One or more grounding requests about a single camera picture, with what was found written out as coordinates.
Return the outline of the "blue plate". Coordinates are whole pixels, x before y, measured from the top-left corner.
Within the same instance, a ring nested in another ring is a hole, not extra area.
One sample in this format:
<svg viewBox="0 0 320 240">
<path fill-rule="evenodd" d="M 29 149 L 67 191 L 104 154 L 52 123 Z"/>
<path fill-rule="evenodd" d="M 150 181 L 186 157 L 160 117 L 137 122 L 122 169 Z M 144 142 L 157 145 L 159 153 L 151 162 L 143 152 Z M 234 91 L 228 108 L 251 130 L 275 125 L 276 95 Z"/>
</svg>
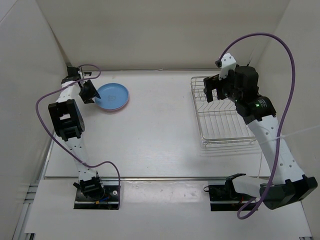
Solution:
<svg viewBox="0 0 320 240">
<path fill-rule="evenodd" d="M 128 89 L 119 83 L 107 83 L 99 87 L 97 90 L 101 99 L 107 100 L 118 100 L 118 99 L 129 99 Z"/>
</svg>

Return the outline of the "pink plate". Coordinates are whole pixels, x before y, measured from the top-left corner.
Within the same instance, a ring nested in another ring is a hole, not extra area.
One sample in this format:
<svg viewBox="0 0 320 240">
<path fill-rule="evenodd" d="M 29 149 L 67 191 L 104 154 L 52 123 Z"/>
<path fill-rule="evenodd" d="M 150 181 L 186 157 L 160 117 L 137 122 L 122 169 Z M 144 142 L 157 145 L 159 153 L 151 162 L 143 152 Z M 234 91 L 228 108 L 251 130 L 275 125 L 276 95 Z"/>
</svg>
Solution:
<svg viewBox="0 0 320 240">
<path fill-rule="evenodd" d="M 103 111 L 106 112 L 117 112 L 120 110 L 123 110 L 129 103 L 130 99 L 114 99 L 114 100 L 108 100 L 108 99 L 97 99 L 96 105 Z"/>
</svg>

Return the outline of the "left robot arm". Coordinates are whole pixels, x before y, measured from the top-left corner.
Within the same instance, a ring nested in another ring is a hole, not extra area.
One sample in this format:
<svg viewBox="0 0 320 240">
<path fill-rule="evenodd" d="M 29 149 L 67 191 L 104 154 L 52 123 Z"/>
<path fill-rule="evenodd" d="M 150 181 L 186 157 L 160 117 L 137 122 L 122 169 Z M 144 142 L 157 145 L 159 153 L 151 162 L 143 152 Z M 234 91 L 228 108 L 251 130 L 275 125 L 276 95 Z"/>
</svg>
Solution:
<svg viewBox="0 0 320 240">
<path fill-rule="evenodd" d="M 105 188 L 98 171 L 89 167 L 89 157 L 82 136 L 85 122 L 76 103 L 79 96 L 84 104 L 93 104 L 100 95 L 92 81 L 84 79 L 81 66 L 68 66 L 67 76 L 61 81 L 65 87 L 56 102 L 48 105 L 49 115 L 55 130 L 74 155 L 74 162 L 78 172 L 78 182 L 74 186 L 81 193 L 93 201 L 103 198 Z"/>
</svg>

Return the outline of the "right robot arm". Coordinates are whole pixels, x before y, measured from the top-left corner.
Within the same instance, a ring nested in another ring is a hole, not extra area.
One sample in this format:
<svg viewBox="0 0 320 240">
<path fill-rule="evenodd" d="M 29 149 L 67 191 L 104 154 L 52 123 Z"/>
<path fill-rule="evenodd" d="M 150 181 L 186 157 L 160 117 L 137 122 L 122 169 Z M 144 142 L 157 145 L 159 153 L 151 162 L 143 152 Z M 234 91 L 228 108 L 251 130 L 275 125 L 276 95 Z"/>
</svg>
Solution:
<svg viewBox="0 0 320 240">
<path fill-rule="evenodd" d="M 318 187 L 314 177 L 307 177 L 298 166 L 286 141 L 281 136 L 281 123 L 271 100 L 259 94 L 259 75 L 251 66 L 236 66 L 225 78 L 218 74 L 205 77 L 204 94 L 207 102 L 228 99 L 255 136 L 270 169 L 269 181 L 258 180 L 244 173 L 227 178 L 224 193 L 230 200 L 242 194 L 260 198 L 274 210 L 307 197 Z"/>
</svg>

